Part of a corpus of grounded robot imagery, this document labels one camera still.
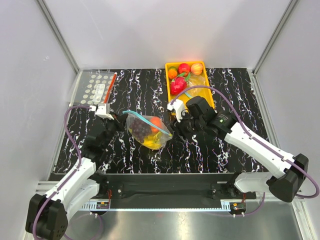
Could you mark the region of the purple grape bunch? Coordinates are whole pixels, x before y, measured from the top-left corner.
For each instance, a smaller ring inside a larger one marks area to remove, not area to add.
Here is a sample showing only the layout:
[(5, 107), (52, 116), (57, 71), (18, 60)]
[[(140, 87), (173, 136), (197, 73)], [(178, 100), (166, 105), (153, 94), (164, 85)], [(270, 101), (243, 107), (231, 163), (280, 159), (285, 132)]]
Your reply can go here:
[(133, 137), (140, 143), (142, 143), (145, 137), (152, 134), (151, 126), (139, 118), (133, 119), (133, 122), (129, 125), (129, 129)]

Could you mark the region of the yellow banana bunch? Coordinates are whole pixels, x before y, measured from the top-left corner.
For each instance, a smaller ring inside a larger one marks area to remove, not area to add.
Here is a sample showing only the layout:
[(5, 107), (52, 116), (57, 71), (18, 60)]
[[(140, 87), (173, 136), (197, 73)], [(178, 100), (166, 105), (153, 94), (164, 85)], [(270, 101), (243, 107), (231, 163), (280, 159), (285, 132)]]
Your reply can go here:
[(155, 134), (146, 136), (141, 144), (151, 150), (159, 150), (165, 144), (165, 142), (166, 135), (159, 131)]

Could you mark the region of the clear bag teal zipper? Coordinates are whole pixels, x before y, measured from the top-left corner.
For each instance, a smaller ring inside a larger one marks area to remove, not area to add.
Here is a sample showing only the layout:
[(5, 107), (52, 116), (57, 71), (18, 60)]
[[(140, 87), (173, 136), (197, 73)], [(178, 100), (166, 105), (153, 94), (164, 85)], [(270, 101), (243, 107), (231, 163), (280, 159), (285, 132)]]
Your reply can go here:
[(141, 115), (132, 110), (122, 112), (127, 115), (125, 126), (132, 137), (151, 150), (161, 149), (173, 134), (157, 116)]

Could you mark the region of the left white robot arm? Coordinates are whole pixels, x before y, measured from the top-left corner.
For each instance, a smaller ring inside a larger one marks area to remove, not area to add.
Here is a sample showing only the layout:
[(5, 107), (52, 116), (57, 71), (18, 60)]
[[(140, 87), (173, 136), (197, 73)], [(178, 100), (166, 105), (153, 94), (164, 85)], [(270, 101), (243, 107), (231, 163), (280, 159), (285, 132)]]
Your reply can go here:
[(88, 135), (71, 170), (45, 194), (29, 201), (25, 230), (36, 240), (60, 240), (74, 214), (91, 198), (110, 197), (107, 178), (98, 169), (107, 156), (107, 147), (117, 132), (125, 130), (127, 114), (104, 119), (104, 130)]

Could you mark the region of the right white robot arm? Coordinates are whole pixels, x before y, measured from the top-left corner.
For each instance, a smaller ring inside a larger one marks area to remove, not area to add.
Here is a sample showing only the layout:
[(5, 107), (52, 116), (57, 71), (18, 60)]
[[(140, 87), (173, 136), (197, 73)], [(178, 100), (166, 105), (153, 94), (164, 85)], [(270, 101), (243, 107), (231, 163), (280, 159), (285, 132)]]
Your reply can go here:
[(267, 172), (235, 173), (219, 190), (223, 197), (236, 199), (248, 192), (266, 192), (290, 203), (297, 196), (306, 178), (304, 172), (308, 170), (309, 160), (305, 155), (294, 156), (279, 149), (250, 130), (235, 114), (215, 111), (200, 96), (186, 103), (172, 100), (167, 110), (175, 114), (171, 125), (182, 136), (207, 133), (237, 147), (267, 169)]

